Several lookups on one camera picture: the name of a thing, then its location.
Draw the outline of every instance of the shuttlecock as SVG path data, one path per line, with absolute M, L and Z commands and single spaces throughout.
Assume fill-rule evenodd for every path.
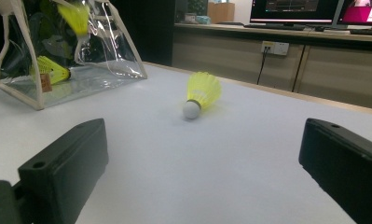
M 67 68 L 53 62 L 46 56 L 37 57 L 38 72 L 40 75 L 48 74 L 51 84 L 66 80 L 70 77 L 70 71 Z M 34 67 L 31 66 L 30 74 L 34 74 Z
M 58 11 L 76 33 L 78 38 L 83 38 L 88 33 L 88 20 L 90 8 L 83 4 L 61 5 L 58 4 Z
M 202 109 L 216 101 L 221 95 L 218 79 L 206 72 L 194 73 L 187 83 L 187 101 L 183 114 L 188 119 L 195 119 Z

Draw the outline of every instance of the transparent bag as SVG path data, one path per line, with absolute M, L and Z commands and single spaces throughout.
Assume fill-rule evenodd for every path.
M 0 0 L 0 89 L 35 109 L 146 79 L 108 0 Z

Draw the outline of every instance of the power outlet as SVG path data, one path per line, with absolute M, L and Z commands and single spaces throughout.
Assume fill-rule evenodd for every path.
M 288 43 L 275 43 L 275 50 L 273 51 L 273 54 L 277 55 L 287 55 L 289 44 Z
M 275 42 L 272 41 L 263 41 L 261 46 L 261 52 L 265 52 L 266 48 L 268 48 L 267 53 L 272 54 L 275 50 Z
M 273 42 L 273 41 L 263 41 L 261 46 L 261 52 L 265 52 L 266 48 L 269 48 L 267 53 L 276 55 L 287 55 L 289 48 L 288 43 Z

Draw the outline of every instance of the monitor screen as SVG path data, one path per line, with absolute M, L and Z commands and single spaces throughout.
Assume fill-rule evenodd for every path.
M 338 0 L 252 0 L 250 22 L 331 24 Z
M 338 24 L 372 25 L 372 0 L 345 0 Z

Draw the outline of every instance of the table surface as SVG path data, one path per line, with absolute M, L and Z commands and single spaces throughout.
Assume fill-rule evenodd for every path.
M 41 111 L 0 91 L 0 179 L 15 184 L 37 152 L 104 118 L 110 162 L 77 223 L 354 223 L 297 159 L 307 118 L 372 141 L 372 110 L 223 79 L 222 97 L 186 120 L 188 73 L 145 69 L 146 80 Z

